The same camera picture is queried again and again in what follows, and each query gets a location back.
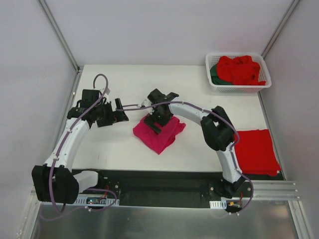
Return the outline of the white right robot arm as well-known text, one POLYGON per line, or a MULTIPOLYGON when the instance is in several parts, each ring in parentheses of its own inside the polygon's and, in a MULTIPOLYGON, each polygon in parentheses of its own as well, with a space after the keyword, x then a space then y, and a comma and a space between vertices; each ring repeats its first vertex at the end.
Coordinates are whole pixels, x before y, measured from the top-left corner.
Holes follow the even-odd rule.
POLYGON ((176 93, 163 94, 154 89, 141 104, 148 110, 144 123, 156 135, 163 132, 174 116, 186 118, 201 127, 205 143, 216 151, 222 167, 222 180, 214 186, 215 194, 232 198, 242 191, 245 179, 235 154, 235 140, 238 133, 224 108, 216 106, 211 110, 183 101, 176 93))

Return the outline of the pink t shirt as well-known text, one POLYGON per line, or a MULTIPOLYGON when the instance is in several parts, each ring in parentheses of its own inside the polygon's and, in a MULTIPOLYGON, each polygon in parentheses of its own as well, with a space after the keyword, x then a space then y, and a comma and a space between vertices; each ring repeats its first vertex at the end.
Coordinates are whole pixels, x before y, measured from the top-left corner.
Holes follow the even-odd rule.
POLYGON ((165 126, 159 126, 161 132, 156 134, 150 127, 146 125, 143 117, 140 122, 133 128, 133 134, 145 146, 160 155, 167 147, 175 142, 176 136, 183 132, 186 127, 185 123, 181 123, 177 117, 172 119, 165 126))

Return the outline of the white plastic laundry basket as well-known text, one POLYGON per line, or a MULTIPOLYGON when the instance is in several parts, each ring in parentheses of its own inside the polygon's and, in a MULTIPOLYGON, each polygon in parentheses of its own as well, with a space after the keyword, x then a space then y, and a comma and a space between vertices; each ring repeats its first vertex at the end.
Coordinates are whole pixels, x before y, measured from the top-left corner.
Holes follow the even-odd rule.
POLYGON ((223 93, 257 93, 271 87, 263 57, 253 53, 208 53, 207 78, 213 90, 223 93))

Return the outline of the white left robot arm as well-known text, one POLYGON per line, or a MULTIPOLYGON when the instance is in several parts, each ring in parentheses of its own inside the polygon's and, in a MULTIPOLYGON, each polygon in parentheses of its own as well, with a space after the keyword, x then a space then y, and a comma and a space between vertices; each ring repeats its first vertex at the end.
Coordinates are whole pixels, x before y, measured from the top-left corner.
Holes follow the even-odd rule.
POLYGON ((65 129, 55 149, 42 166, 36 165, 32 170, 39 201, 73 204, 83 191, 90 189, 99 194, 105 190, 106 182, 97 171, 83 170, 74 175, 72 166, 80 144, 93 124, 105 127, 129 120, 122 111, 119 98, 115 103, 117 109, 114 111, 107 90, 82 91, 82 98, 67 114, 65 129))

